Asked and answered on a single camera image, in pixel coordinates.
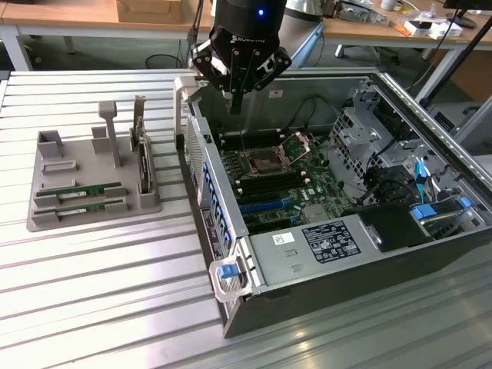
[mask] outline gray 3d-printed holder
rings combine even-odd
[[[116,116],[115,110],[112,111],[115,105],[100,108],[107,125],[94,127],[93,139],[62,142],[57,131],[39,132],[27,221],[29,231],[161,210],[150,140],[145,135],[141,138],[148,149],[152,190],[142,194],[138,149],[131,150],[129,136],[116,138],[112,120]],[[91,196],[93,187],[88,186],[98,186],[100,194]]]

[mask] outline green circuit board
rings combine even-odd
[[[353,206],[317,146],[303,135],[291,137],[281,148],[223,151],[222,161],[232,185],[244,179],[265,178],[280,173],[303,172],[304,177],[308,178],[300,187],[275,193],[287,202],[283,208],[243,214],[252,234],[265,231],[268,228],[265,224],[272,224],[273,231],[275,228],[337,218]],[[261,227],[261,231],[251,231],[257,226]]]

